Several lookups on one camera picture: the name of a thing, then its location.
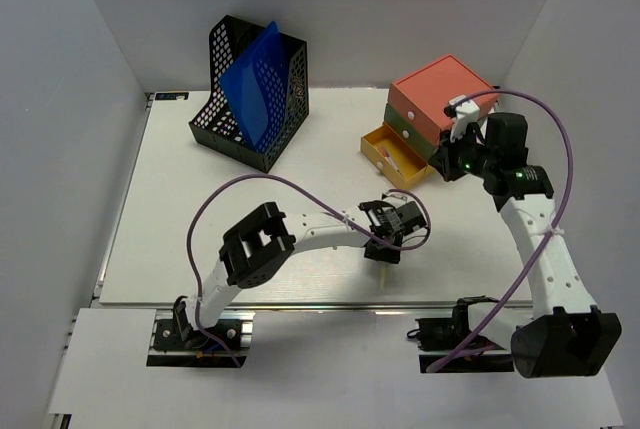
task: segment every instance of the perforated black plastic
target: perforated black plastic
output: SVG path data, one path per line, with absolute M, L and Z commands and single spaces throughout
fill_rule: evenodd
M 287 88 L 273 87 L 273 100 L 282 91 L 287 91 L 287 105 L 280 132 L 268 147 L 258 151 L 249 149 L 242 137 L 227 99 L 220 88 L 220 76 L 233 61 L 249 47 L 264 27 L 225 16 L 209 34 L 209 54 L 211 56 L 211 96 L 196 117 L 189 122 L 193 136 L 199 144 L 254 167 L 269 172 L 284 148 L 293 138 L 298 128 L 309 114 L 309 88 L 307 83 L 307 43 L 281 34 L 285 57 L 289 61 Z M 260 65 L 263 77 L 269 77 L 268 64 Z

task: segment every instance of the red box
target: red box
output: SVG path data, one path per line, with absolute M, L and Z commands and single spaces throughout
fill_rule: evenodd
M 391 83 L 388 102 L 429 143 L 436 146 L 440 132 L 451 129 L 453 125 L 453 121 L 444 114 L 449 101 L 487 89 L 493 87 L 449 54 Z M 480 106 L 480 116 L 486 116 L 497 100 L 497 94 L 474 99 Z

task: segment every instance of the gray wall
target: gray wall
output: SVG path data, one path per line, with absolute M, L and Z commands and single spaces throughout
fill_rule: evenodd
M 93 0 L 0 0 L 0 426 L 40 427 L 144 95 Z
M 545 0 L 96 0 L 143 88 L 208 89 L 225 13 L 309 42 L 312 85 L 382 85 L 452 52 L 500 82 Z
M 640 0 L 548 0 L 505 81 L 548 102 L 573 141 L 575 186 L 563 226 L 585 284 L 622 320 L 606 369 L 632 428 L 640 428 L 639 83 Z M 552 123 L 528 105 L 507 107 L 529 118 L 533 160 L 564 180 Z

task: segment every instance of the tabletop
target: tabletop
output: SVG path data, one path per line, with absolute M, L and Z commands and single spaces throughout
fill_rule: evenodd
M 216 188 L 255 172 L 198 145 L 188 122 L 209 96 L 154 101 L 113 244 L 100 302 L 170 304 L 195 291 L 185 240 L 193 215 Z M 359 152 L 360 137 L 382 124 L 383 89 L 311 89 L 310 114 L 271 170 L 336 209 L 377 199 L 391 184 Z M 263 286 L 242 291 L 241 305 L 402 305 L 449 303 L 463 296 L 501 296 L 522 268 L 515 243 L 482 181 L 445 183 L 432 174 L 414 188 L 433 231 L 427 244 L 397 265 L 373 262 L 363 250 L 323 249 L 290 258 Z M 320 211 L 290 188 L 251 180 L 214 201 L 194 235 L 206 277 L 223 233 L 263 202 L 285 213 Z M 524 285 L 514 301 L 529 301 Z

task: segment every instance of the purple cable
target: purple cable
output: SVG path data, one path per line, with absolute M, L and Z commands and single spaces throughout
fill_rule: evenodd
M 231 359 L 233 360 L 233 362 L 236 364 L 236 366 L 240 367 L 240 361 L 238 361 L 238 359 L 236 358 L 236 356 L 231 352 L 231 349 L 229 349 L 229 346 L 227 346 L 225 344 L 225 342 L 220 339 L 219 337 L 215 336 L 214 334 L 210 333 L 209 331 L 206 330 L 206 328 L 204 328 L 202 326 L 202 324 L 200 323 L 200 301 L 202 299 L 202 278 L 200 276 L 200 271 L 198 270 L 198 267 L 196 265 L 196 261 L 193 257 L 193 249 L 192 249 L 192 239 L 193 239 L 193 231 L 195 230 L 196 224 L 198 223 L 198 221 L 200 220 L 200 217 L 202 217 L 202 214 L 204 213 L 204 211 L 207 209 L 207 207 L 209 207 L 209 204 L 211 204 L 211 202 L 213 202 L 213 200 L 218 197 L 222 192 L 224 192 L 225 190 L 229 189 L 231 186 L 233 186 L 234 184 L 237 184 L 238 182 L 242 182 L 242 181 L 246 181 L 248 179 L 270 179 L 272 181 L 278 181 L 281 182 L 282 184 L 291 187 L 292 189 L 295 189 L 296 191 L 298 191 L 300 194 L 302 194 L 303 196 L 307 197 L 308 199 L 310 199 L 311 201 L 315 202 L 318 206 L 320 206 L 321 208 L 323 208 L 326 212 L 327 215 L 339 220 L 339 221 L 345 221 L 347 224 L 349 224 L 349 226 L 351 226 L 353 229 L 355 229 L 358 232 L 361 232 L 362 234 L 364 234 L 365 236 L 369 237 L 370 239 L 372 239 L 373 241 L 377 242 L 378 244 L 381 244 L 385 247 L 388 247 L 390 249 L 394 249 L 396 251 L 411 251 L 413 249 L 418 249 L 419 247 L 422 247 L 426 242 L 427 239 L 429 238 L 429 235 L 431 233 L 431 217 L 429 216 L 429 212 L 427 211 L 427 208 L 425 207 L 425 205 L 422 203 L 422 201 L 415 196 L 414 194 L 412 194 L 409 191 L 405 191 L 403 189 L 389 189 L 387 192 L 398 192 L 401 194 L 406 194 L 410 197 L 412 197 L 416 203 L 418 204 L 418 206 L 420 206 L 420 209 L 422 210 L 424 216 L 425 216 L 425 220 L 427 221 L 427 233 L 425 234 L 424 238 L 422 239 L 422 241 L 420 241 L 417 244 L 414 244 L 413 246 L 406 246 L 406 247 L 400 247 L 400 246 L 394 246 L 393 244 L 389 243 L 388 241 L 385 241 L 384 239 L 381 239 L 380 237 L 376 236 L 375 234 L 369 232 L 368 230 L 366 230 L 364 227 L 356 224 L 355 222 L 349 220 L 348 218 L 345 218 L 345 215 L 336 211 L 335 209 L 333 209 L 332 207 L 328 206 L 327 204 L 325 204 L 324 202 L 322 202 L 320 199 L 318 199 L 317 197 L 315 197 L 313 194 L 311 194 L 310 192 L 306 191 L 305 189 L 303 189 L 302 187 L 298 186 L 297 184 L 284 179 L 282 177 L 279 176 L 272 176 L 270 174 L 245 174 L 244 176 L 239 176 L 236 177 L 235 179 L 231 179 L 229 182 L 226 182 L 225 184 L 223 184 L 222 186 L 220 186 L 218 189 L 216 189 L 213 194 L 211 194 L 203 203 L 202 206 L 200 206 L 200 209 L 198 209 L 198 212 L 196 212 L 195 216 L 193 216 L 193 220 L 191 221 L 191 224 L 189 225 L 189 230 L 187 231 L 187 257 L 189 258 L 189 264 L 191 265 L 191 269 L 193 270 L 193 274 L 196 278 L 196 284 L 198 287 L 197 290 L 197 294 L 198 297 L 196 299 L 196 307 L 195 307 L 195 322 L 196 322 L 196 326 L 198 327 L 198 330 L 200 332 L 202 332 L 205 336 L 207 336 L 209 339 L 212 339 L 214 341 L 216 341 L 218 344 L 220 344 L 220 346 L 227 352 L 227 354 L 229 354 L 229 356 L 231 356 Z
M 531 101 L 534 104 L 537 104 L 538 106 L 540 106 L 542 109 L 544 109 L 545 112 L 551 116 L 553 121 L 558 126 L 558 129 L 560 130 L 560 135 L 562 136 L 562 141 L 564 142 L 564 147 L 567 151 L 567 182 L 564 189 L 564 194 L 562 195 L 562 199 L 560 200 L 560 205 L 558 206 L 558 210 L 553 220 L 551 221 L 551 227 L 555 229 L 556 227 L 558 227 L 558 223 L 560 222 L 560 219 L 562 218 L 562 215 L 564 214 L 564 211 L 567 208 L 567 203 L 569 202 L 569 195 L 571 194 L 571 185 L 573 184 L 573 151 L 571 150 L 571 143 L 569 142 L 569 135 L 567 134 L 567 130 L 562 124 L 562 121 L 560 121 L 560 118 L 558 117 L 558 115 L 555 112 L 553 112 L 553 110 L 551 110 L 551 108 L 547 106 L 544 102 L 542 102 L 540 99 L 537 99 L 523 92 L 512 91 L 509 89 L 491 89 L 488 91 L 476 92 L 474 94 L 471 94 L 470 96 L 466 96 L 465 98 L 459 100 L 458 102 L 453 104 L 452 107 L 455 108 L 460 104 L 464 104 L 465 102 L 470 101 L 471 99 L 475 99 L 476 97 L 484 96 L 487 94 L 508 94 L 510 96 L 516 96 L 516 97 L 520 97 L 522 99 Z M 504 307 L 507 301 L 516 292 L 520 284 L 524 282 L 529 272 L 531 272 L 531 269 L 533 268 L 534 264 L 540 257 L 540 254 L 542 254 L 542 251 L 544 251 L 545 247 L 547 247 L 547 244 L 549 244 L 549 241 L 551 240 L 552 235 L 553 235 L 552 232 L 547 232 L 544 235 L 544 237 L 540 241 L 540 244 L 538 245 L 536 250 L 533 251 L 533 254 L 531 254 L 531 257 L 522 268 L 522 272 L 520 272 L 516 280 L 513 282 L 513 284 L 511 284 L 511 287 L 509 287 L 507 292 L 505 292 L 504 296 L 502 296 L 502 299 L 500 299 L 496 303 L 496 305 L 493 306 L 491 311 L 489 311 L 489 314 L 487 314 L 486 317 L 482 321 L 480 321 L 478 326 L 473 331 L 471 331 L 469 335 L 465 337 L 464 340 L 455 347 L 455 349 L 453 349 L 445 357 L 438 359 L 433 364 L 429 365 L 429 367 L 427 367 L 427 372 L 438 372 L 444 366 L 449 364 L 449 362 L 451 362 L 453 359 L 455 359 L 456 357 L 459 357 L 458 355 L 460 354 L 460 352 L 464 350 L 464 348 L 467 347 L 467 345 L 469 345 L 471 341 L 473 341 L 480 334 L 480 331 L 482 331 L 485 327 L 487 327 L 487 324 L 489 324 L 489 322 L 491 322 L 491 320 L 496 316 L 496 314 L 500 312 L 500 310 Z

